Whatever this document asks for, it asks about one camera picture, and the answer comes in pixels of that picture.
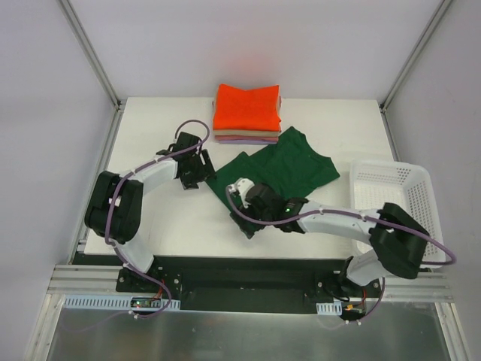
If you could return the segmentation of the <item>green t shirt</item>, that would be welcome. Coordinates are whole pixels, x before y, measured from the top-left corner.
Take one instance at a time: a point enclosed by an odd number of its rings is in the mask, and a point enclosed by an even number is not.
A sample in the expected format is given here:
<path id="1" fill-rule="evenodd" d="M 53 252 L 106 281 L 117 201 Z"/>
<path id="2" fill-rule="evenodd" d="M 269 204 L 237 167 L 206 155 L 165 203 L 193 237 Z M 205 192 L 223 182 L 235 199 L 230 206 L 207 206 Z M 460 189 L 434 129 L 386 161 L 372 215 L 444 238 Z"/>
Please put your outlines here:
<path id="1" fill-rule="evenodd" d="M 304 198 L 340 177 L 331 158 L 318 154 L 304 133 L 291 126 L 276 144 L 249 155 L 239 153 L 207 185 L 229 207 L 225 188 L 240 178 L 270 186 L 284 199 Z"/>

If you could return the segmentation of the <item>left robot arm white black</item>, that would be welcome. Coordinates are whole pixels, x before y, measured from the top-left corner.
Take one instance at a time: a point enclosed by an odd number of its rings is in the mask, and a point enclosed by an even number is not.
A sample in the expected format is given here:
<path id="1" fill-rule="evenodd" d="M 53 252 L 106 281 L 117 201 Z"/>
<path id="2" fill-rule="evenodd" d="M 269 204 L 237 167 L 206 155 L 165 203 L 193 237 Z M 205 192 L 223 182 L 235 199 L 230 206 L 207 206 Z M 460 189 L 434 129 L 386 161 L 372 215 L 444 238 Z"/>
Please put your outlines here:
<path id="1" fill-rule="evenodd" d="M 173 180 L 192 190 L 214 177 L 203 143 L 198 136 L 181 132 L 168 149 L 143 165 L 120 174 L 103 171 L 97 177 L 84 223 L 104 238 L 124 265 L 136 270 L 132 282 L 141 292 L 152 292 L 159 283 L 158 273 L 151 269 L 154 256 L 139 233 L 144 197 Z"/>

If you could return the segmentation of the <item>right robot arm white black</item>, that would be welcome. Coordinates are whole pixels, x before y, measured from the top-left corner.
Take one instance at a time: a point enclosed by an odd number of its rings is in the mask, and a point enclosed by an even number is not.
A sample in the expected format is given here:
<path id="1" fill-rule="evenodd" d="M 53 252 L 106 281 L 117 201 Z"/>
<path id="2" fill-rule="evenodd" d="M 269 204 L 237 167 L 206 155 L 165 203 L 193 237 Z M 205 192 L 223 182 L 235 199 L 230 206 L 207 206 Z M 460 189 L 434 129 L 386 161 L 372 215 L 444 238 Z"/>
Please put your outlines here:
<path id="1" fill-rule="evenodd" d="M 418 276 L 429 234 L 396 204 L 361 211 L 327 208 L 306 198 L 284 199 L 267 184 L 247 178 L 229 184 L 225 194 L 241 229 L 273 226 L 285 233 L 336 235 L 370 246 L 366 253 L 349 256 L 337 275 L 335 284 L 345 296 L 356 296 L 388 275 Z"/>

